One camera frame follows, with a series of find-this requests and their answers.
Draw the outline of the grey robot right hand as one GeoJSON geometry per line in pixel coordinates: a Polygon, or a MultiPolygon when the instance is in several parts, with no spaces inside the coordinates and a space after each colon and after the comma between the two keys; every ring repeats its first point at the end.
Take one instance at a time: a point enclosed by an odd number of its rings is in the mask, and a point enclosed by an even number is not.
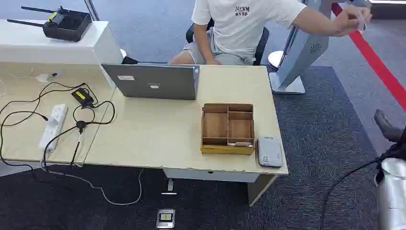
{"type": "Polygon", "coordinates": [[[377,109],[374,114],[374,120],[378,125],[383,136],[394,143],[405,143],[406,142],[406,128],[398,128],[393,126],[385,117],[382,110],[377,109]]]}

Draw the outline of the person's left hand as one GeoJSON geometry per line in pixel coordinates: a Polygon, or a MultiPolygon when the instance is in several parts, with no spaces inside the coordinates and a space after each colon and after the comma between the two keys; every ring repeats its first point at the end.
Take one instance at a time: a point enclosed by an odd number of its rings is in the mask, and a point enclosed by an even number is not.
{"type": "Polygon", "coordinates": [[[371,20],[372,14],[368,7],[349,5],[333,20],[338,28],[335,37],[348,35],[354,31],[364,31],[366,24],[371,20]]]}

